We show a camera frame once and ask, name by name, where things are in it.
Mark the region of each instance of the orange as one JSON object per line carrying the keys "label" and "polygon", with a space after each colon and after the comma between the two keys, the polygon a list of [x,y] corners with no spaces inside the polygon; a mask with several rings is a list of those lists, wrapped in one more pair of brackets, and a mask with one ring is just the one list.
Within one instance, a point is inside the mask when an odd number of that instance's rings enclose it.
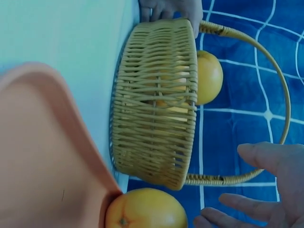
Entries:
{"label": "orange", "polygon": [[182,205],[164,191],[144,188],[116,198],[105,216],[105,228],[187,228]]}
{"label": "orange", "polygon": [[223,69],[218,59],[207,51],[198,51],[198,101],[204,105],[217,97],[223,85]]}

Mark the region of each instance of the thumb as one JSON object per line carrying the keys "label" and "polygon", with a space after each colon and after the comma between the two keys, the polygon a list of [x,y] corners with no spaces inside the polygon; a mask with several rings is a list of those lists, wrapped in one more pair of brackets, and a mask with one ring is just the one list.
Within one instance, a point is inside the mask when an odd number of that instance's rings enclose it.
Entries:
{"label": "thumb", "polygon": [[302,159],[304,162],[304,146],[300,144],[247,143],[239,145],[237,151],[248,164],[259,169],[265,169],[275,176],[277,176],[278,169],[283,168],[286,162],[290,161],[290,158]]}

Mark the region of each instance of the finger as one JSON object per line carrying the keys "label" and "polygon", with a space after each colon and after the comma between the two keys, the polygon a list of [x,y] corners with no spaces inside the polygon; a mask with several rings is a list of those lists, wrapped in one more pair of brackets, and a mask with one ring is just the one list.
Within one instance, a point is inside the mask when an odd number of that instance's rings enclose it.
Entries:
{"label": "finger", "polygon": [[193,221],[195,228],[212,228],[212,225],[202,216],[197,216]]}
{"label": "finger", "polygon": [[172,19],[174,16],[174,12],[173,11],[164,11],[161,14],[161,19]]}
{"label": "finger", "polygon": [[161,8],[159,8],[159,7],[153,8],[153,10],[152,10],[152,16],[151,16],[151,21],[158,20],[161,17],[161,13],[162,13]]}
{"label": "finger", "polygon": [[248,164],[266,169],[273,175],[277,175],[279,167],[284,168],[290,158],[294,161],[299,158],[304,160],[302,145],[279,145],[269,142],[261,142],[257,144],[242,144],[237,148],[239,155]]}
{"label": "finger", "polygon": [[257,228],[258,226],[237,220],[214,208],[204,208],[201,211],[203,217],[219,228]]}
{"label": "finger", "polygon": [[151,15],[151,9],[147,7],[141,7],[141,18],[142,22],[149,22]]}
{"label": "finger", "polygon": [[201,19],[197,20],[197,19],[193,19],[193,18],[189,17],[189,21],[190,21],[192,29],[193,29],[194,37],[197,38],[199,35]]}
{"label": "finger", "polygon": [[227,207],[243,212],[255,220],[264,222],[270,220],[271,213],[278,205],[277,202],[265,202],[228,193],[222,194],[219,197],[219,201]]}

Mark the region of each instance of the light blue surface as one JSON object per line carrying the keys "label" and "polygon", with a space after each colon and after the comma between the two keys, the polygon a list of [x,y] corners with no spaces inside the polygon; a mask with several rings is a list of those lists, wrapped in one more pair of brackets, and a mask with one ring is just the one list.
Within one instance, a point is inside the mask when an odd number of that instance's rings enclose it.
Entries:
{"label": "light blue surface", "polygon": [[[49,64],[65,78],[82,118],[112,169],[109,106],[121,47],[138,22],[137,0],[3,0],[0,68]],[[123,177],[115,173],[119,182]]]}

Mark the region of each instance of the white grid lines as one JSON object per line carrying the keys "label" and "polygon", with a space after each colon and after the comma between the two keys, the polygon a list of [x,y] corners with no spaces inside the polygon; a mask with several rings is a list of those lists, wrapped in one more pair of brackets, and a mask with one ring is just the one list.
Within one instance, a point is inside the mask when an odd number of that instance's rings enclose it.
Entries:
{"label": "white grid lines", "polygon": [[[253,112],[253,111],[247,111],[247,110],[238,110],[238,109],[233,109],[233,108],[205,108],[204,111],[255,115],[255,116],[264,117],[265,119],[269,118],[269,119],[285,120],[285,116],[268,113],[267,111],[264,113],[260,113],[260,112]],[[291,118],[290,122],[304,125],[304,120],[298,120],[298,119]]]}
{"label": "white grid lines", "polygon": [[[266,68],[266,67],[262,67],[262,66],[256,66],[253,64],[249,64],[249,63],[241,63],[241,62],[236,62],[236,61],[232,61],[232,60],[228,60],[228,59],[219,59],[220,62],[222,63],[229,63],[229,64],[234,64],[234,65],[238,65],[238,66],[243,66],[243,67],[250,67],[250,68],[254,68],[254,69],[259,69],[259,70],[264,70],[267,72],[271,72],[274,74],[277,74],[277,72],[275,70]],[[303,77],[300,76],[295,76],[295,75],[291,75],[291,74],[287,74],[287,73],[283,73],[283,75],[285,77],[289,77],[289,78],[293,78],[293,79],[297,79],[297,80],[303,80]]]}
{"label": "white grid lines", "polygon": [[304,85],[303,79],[301,78],[300,72],[299,72],[299,66],[298,66],[298,54],[299,54],[299,44],[300,41],[302,40],[304,35],[304,30],[301,34],[301,37],[299,37],[296,46],[295,46],[295,69],[296,69],[296,73],[298,74],[298,78],[301,80],[302,84]]}
{"label": "white grid lines", "polygon": [[[237,18],[237,19],[243,19],[243,20],[247,20],[247,21],[252,21],[252,22],[256,22],[256,23],[259,23],[259,24],[265,24],[264,22],[262,21],[259,21],[259,20],[255,20],[255,19],[251,19],[251,18],[246,18],[246,17],[242,17],[242,16],[239,16],[239,15],[235,15],[235,14],[230,14],[230,13],[224,13],[224,12],[218,12],[218,11],[210,11],[210,10],[204,10],[204,13],[213,13],[213,14],[218,14],[218,15],[222,15],[222,16],[227,16],[227,17],[231,17],[231,18]],[[277,26],[277,25],[273,25],[273,24],[267,24],[268,26],[270,27],[273,27],[273,28],[277,28],[277,29],[281,29],[281,30],[284,30],[286,32],[289,32],[297,37],[301,37],[303,38],[304,35],[301,35],[297,32],[294,32],[290,29],[287,29],[287,28],[284,28],[284,27],[281,27],[281,26]]]}
{"label": "white grid lines", "polygon": [[[199,110],[199,173],[204,173],[204,162],[203,162],[203,129],[204,129],[204,109]],[[204,186],[199,186],[200,193],[200,208],[205,207],[205,198],[204,198]]]}
{"label": "white grid lines", "polygon": [[[215,0],[211,0],[209,11],[212,12]],[[209,21],[211,13],[208,13],[206,17],[206,21]],[[204,36],[205,33],[201,34],[199,48],[203,50],[204,46]],[[204,106],[200,107],[200,118],[199,118],[199,173],[204,173],[204,161],[203,161],[203,123],[204,123]],[[203,209],[205,207],[205,193],[204,186],[200,185],[199,187],[199,195],[200,195],[200,208]]]}

